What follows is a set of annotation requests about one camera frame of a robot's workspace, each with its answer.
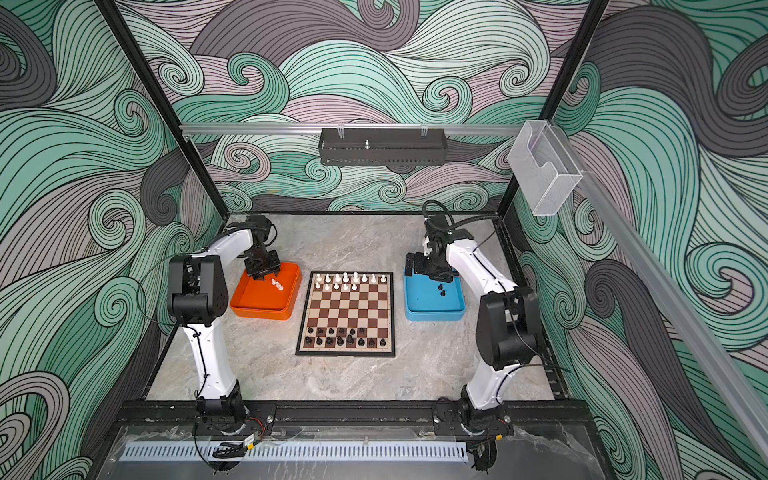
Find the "orange tray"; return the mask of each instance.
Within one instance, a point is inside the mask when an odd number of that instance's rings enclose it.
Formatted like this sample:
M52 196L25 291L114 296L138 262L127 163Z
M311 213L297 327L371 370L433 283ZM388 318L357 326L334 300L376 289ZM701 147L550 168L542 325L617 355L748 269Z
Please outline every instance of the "orange tray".
M272 284L277 279L283 290ZM281 263L280 273L254 280L243 272L230 306L237 316L270 320L288 320L293 313L296 297L301 286L301 269L295 263Z

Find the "marble surface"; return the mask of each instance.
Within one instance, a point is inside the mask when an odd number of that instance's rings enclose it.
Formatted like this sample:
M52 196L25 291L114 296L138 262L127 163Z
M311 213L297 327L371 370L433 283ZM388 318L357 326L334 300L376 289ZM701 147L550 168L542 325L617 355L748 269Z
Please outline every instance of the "marble surface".
M223 324L230 363L245 399L260 400L427 400L458 398L480 356L475 346L478 300L465 288L466 313L458 322L409 322L403 281L398 273L406 253L421 248L419 215L270 215L279 235L271 248L284 262L298 263L302 287L293 315L284 322L240 318L228 310ZM467 226L480 242L493 232L490 220ZM496 237L482 246L485 255L509 276ZM237 259L225 268L230 297L243 274ZM396 357L296 356L296 338L312 270L395 272ZM540 363L535 357L531 363ZM150 389L148 400L192 400L197 385L192 349L179 332ZM519 370L506 399L550 400L544 370Z

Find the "chessboard frame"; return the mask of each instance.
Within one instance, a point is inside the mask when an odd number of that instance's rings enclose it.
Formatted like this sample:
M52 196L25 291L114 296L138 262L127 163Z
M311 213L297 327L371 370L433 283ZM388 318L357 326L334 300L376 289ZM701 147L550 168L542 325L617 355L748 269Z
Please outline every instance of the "chessboard frame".
M342 270L312 270L310 273L309 279L310 281L307 284L306 288L306 295L304 296L304 306L303 313L301 315L301 324L299 324L299 334L296 336L296 355L297 356L374 356L374 357L393 357L395 356L395 348L397 347L397 342L395 341L395 288L392 285L395 282L395 274L393 272L376 272L376 271L370 271L365 270L363 273L373 273L375 275L389 275L389 278L391 279L389 281L389 318L390 318L390 325L391 328L390 331L390 343L392 345L392 348L388 352L356 352L354 349L317 349L317 351L313 352L307 352L306 350L301 350L301 340L303 338L302 333L304 332L304 325L306 323L306 314L309 311L309 309L306 307L310 302L310 296L312 295L312 284L315 281L315 276L318 273L328 273L332 275L336 275L337 273L341 275L344 273Z

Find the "white mesh container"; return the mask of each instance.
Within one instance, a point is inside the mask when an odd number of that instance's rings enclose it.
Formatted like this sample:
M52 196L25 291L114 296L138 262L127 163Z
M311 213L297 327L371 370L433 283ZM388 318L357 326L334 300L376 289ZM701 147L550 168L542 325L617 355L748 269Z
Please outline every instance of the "white mesh container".
M534 215L557 214L581 180L575 155L561 128L545 120L525 122L508 161Z

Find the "brown chessboard square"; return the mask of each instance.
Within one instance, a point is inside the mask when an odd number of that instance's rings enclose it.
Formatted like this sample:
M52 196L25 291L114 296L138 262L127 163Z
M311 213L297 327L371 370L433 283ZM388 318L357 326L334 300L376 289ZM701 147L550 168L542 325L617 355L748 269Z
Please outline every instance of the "brown chessboard square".
M347 291L343 288L325 291L326 275L333 279L336 272L312 272L310 277L296 354L394 356L392 273L377 273L376 283L357 283L357 290ZM381 275L386 277L384 283L381 283ZM315 288L315 283L320 283L319 289ZM351 344L347 343L347 335L353 339Z

